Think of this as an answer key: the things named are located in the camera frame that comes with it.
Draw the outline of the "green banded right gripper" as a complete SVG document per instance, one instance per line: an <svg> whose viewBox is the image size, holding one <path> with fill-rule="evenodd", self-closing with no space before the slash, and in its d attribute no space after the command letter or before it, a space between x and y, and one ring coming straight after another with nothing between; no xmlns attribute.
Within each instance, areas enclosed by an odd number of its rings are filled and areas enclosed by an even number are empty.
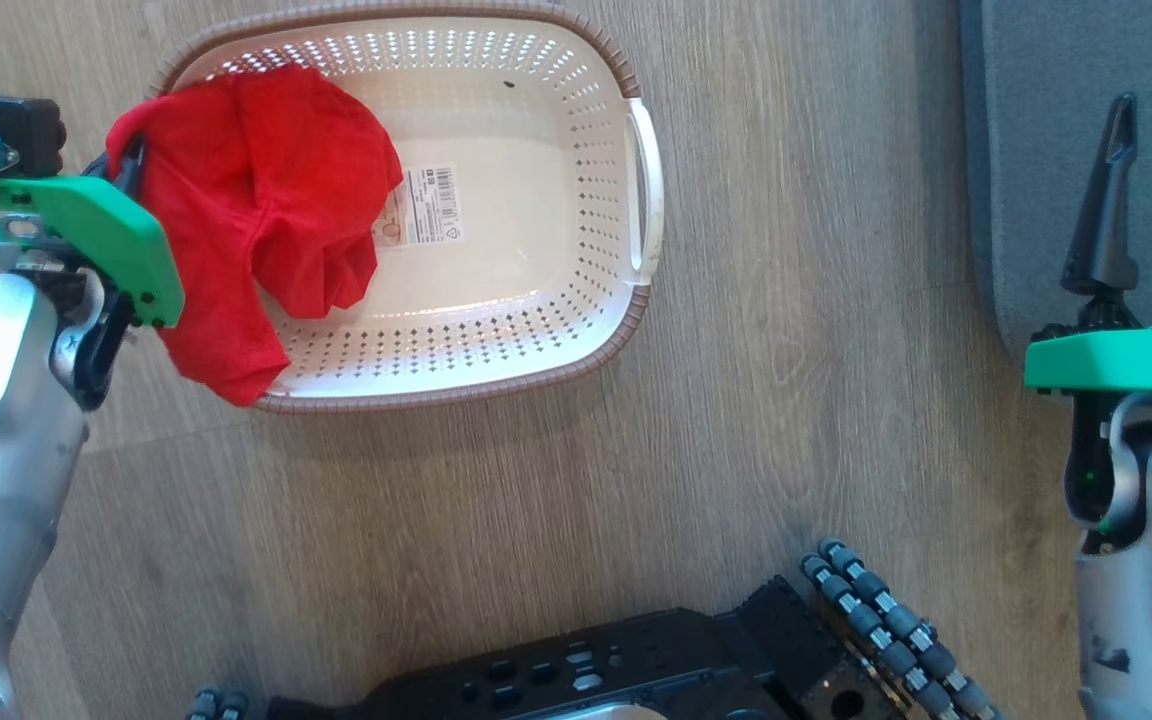
<svg viewBox="0 0 1152 720"><path fill-rule="evenodd" d="M1093 296L1073 325L1048 324L1030 338L1025 387L1064 393L1152 393L1152 325L1142 325L1121 295L1138 285L1129 253L1129 172L1138 151L1137 96L1111 101L1087 177L1061 287Z"/></svg>

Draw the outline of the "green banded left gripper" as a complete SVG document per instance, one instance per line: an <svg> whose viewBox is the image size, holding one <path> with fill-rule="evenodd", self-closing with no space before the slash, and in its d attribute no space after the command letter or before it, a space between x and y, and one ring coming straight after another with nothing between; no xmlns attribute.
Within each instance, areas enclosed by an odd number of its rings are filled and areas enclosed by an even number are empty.
<svg viewBox="0 0 1152 720"><path fill-rule="evenodd" d="M146 142L132 138L111 169L109 152L88 176L0 179L0 273L28 251L96 270L132 297L134 314L156 328L177 327L185 305L166 233L142 209Z"/></svg>

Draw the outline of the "red garment with white print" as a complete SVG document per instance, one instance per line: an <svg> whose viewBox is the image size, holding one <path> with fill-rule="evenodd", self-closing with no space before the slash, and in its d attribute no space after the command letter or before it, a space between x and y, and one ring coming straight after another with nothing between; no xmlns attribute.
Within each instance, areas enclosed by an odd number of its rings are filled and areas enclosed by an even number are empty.
<svg viewBox="0 0 1152 720"><path fill-rule="evenodd" d="M185 301L161 340L179 373L252 406L291 364L264 300L317 320L364 300L372 225L401 183L379 119L320 70L223 74L141 103L105 138L109 172L145 145L141 200Z"/></svg>

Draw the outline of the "white perforated laundry basket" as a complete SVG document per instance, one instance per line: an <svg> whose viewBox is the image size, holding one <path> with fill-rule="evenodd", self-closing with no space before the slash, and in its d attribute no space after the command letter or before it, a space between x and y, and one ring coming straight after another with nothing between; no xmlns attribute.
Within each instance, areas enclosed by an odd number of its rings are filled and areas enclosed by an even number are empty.
<svg viewBox="0 0 1152 720"><path fill-rule="evenodd" d="M655 128L626 54L548 0L349 0L210 26L152 83L320 70L372 111L403 169L453 164L467 240L378 249L364 300L270 304L291 364L270 414L366 414L552 386L607 364L664 247Z"/></svg>

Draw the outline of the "grey fabric sofa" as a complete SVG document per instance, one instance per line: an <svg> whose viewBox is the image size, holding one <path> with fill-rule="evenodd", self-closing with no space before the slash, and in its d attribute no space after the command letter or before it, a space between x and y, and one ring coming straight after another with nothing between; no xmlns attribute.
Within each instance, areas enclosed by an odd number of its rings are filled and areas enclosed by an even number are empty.
<svg viewBox="0 0 1152 720"><path fill-rule="evenodd" d="M1139 266L1128 305L1152 325L1152 0L960 0L973 268L1007 355L1073 323L1059 279L1112 100L1137 100L1128 195Z"/></svg>

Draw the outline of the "white barcode label sticker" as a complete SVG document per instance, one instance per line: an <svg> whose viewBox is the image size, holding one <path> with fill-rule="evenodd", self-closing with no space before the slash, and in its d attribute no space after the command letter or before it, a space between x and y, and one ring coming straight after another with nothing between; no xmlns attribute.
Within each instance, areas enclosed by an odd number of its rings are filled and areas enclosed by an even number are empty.
<svg viewBox="0 0 1152 720"><path fill-rule="evenodd" d="M403 172L376 222L378 249L439 247L467 240L460 187L453 164L422 165Z"/></svg>

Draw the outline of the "grey roller omni wheel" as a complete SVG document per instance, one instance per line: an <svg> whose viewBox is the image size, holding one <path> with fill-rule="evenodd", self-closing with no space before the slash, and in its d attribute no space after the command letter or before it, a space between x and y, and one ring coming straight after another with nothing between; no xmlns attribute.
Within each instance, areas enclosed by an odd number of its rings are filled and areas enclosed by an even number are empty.
<svg viewBox="0 0 1152 720"><path fill-rule="evenodd" d="M185 720L250 720L250 700L247 694L207 685L195 694Z"/></svg>
<svg viewBox="0 0 1152 720"><path fill-rule="evenodd" d="M929 720L1009 720L960 669L934 626L896 600L886 579L844 541L820 539L801 559L799 573L870 679L902 710L919 708Z"/></svg>

